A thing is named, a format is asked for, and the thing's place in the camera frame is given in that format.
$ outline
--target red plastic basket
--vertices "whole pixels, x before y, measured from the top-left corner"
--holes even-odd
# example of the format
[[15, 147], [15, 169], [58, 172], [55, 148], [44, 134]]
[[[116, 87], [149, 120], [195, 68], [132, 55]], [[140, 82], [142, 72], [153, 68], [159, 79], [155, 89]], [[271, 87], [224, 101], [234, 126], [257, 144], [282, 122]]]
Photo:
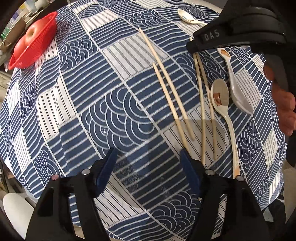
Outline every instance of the red plastic basket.
[[44, 51], [53, 40], [57, 31], [57, 23], [55, 20], [56, 16], [57, 12], [52, 12], [43, 18], [47, 19], [48, 23], [36, 36], [33, 42], [30, 43], [25, 51], [19, 56], [18, 59], [15, 59], [14, 55], [11, 56], [8, 66], [9, 70], [12, 70], [15, 67], [21, 69], [27, 68], [44, 53]]

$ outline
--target apple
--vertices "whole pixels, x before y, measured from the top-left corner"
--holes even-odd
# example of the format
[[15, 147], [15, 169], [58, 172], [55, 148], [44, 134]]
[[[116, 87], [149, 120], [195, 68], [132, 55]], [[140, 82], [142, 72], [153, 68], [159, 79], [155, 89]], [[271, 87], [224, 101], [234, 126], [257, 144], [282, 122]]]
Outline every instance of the apple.
[[25, 51], [27, 45], [25, 43], [25, 36], [23, 36], [15, 45], [15, 49], [13, 51], [13, 55], [15, 59], [18, 59], [20, 55]]
[[27, 30], [25, 34], [25, 43], [27, 46], [33, 42], [33, 40], [38, 36], [41, 30], [45, 27], [48, 23], [47, 19], [40, 19], [33, 23]]

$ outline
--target white spoon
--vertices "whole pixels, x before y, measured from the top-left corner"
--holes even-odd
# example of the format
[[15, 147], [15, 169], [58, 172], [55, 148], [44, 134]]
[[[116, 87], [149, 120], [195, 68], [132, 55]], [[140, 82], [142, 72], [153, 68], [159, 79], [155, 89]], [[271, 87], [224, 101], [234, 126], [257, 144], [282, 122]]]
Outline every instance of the white spoon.
[[229, 128], [233, 156], [233, 178], [235, 178], [239, 175], [239, 155], [237, 152], [237, 143], [235, 140], [233, 124], [227, 112], [229, 104], [228, 87], [223, 79], [217, 79], [213, 82], [211, 87], [211, 101], [215, 110], [226, 120]]
[[204, 23], [202, 21], [198, 21], [196, 20], [193, 16], [190, 15], [190, 13], [182, 10], [182, 9], [178, 9], [178, 14], [179, 14], [179, 17], [187, 22], [187, 23], [191, 23], [191, 24], [203, 24], [203, 25], [207, 25], [207, 23]]
[[231, 67], [230, 54], [223, 48], [217, 48], [217, 51], [220, 54], [220, 56], [224, 58], [227, 65], [229, 82], [230, 82], [230, 93], [231, 93], [231, 98], [233, 102], [240, 110], [251, 115], [253, 113], [253, 107], [251, 106], [248, 99], [246, 98], [241, 88], [239, 87], [239, 84], [234, 75], [233, 69]]

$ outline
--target tablecloth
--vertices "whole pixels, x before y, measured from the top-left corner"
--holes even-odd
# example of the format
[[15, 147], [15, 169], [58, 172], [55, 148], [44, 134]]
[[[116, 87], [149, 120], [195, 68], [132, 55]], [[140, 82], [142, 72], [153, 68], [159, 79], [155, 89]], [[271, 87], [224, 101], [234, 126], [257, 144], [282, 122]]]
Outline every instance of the tablecloth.
[[[192, 55], [186, 43], [200, 28], [181, 21], [183, 9], [206, 23], [215, 11], [181, 0], [83, 0], [61, 8], [57, 33], [45, 53], [26, 69], [15, 69], [0, 113], [0, 154], [15, 177], [39, 198], [52, 174], [75, 175], [120, 151], [107, 188], [96, 200], [109, 236], [122, 240], [184, 240], [200, 208], [179, 162], [182, 148], [167, 100], [157, 80], [154, 58], [141, 28], [167, 69], [190, 118], [196, 139], [186, 133], [193, 158], [200, 159], [200, 96]], [[250, 48], [226, 48], [243, 92], [254, 108], [247, 115], [230, 102], [245, 177], [261, 208], [283, 185], [286, 150], [278, 129], [271, 83], [263, 74], [263, 55]], [[207, 78], [228, 82], [216, 49], [200, 53]], [[208, 99], [206, 166], [232, 176], [228, 126], [215, 113], [218, 160]], [[174, 96], [171, 98], [184, 124]], [[75, 196], [73, 222], [79, 225]], [[222, 199], [214, 235], [225, 214]]]

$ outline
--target metal bolt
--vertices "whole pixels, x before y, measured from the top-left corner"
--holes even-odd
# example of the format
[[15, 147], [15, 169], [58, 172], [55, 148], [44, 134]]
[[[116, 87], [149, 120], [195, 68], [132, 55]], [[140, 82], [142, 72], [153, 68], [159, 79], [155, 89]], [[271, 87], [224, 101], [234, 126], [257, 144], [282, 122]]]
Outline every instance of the metal bolt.
[[85, 175], [90, 174], [90, 172], [91, 172], [90, 169], [84, 169], [84, 170], [82, 170], [81, 174], [85, 176]]
[[244, 178], [240, 175], [236, 176], [236, 180], [238, 180], [239, 182], [243, 182]]
[[52, 175], [52, 180], [58, 180], [59, 179], [59, 175], [58, 174], [53, 174]]
[[209, 175], [209, 176], [213, 176], [213, 175], [215, 175], [215, 172], [214, 172], [213, 170], [211, 170], [211, 169], [207, 169], [207, 170], [205, 171], [205, 173], [206, 173], [207, 175]]

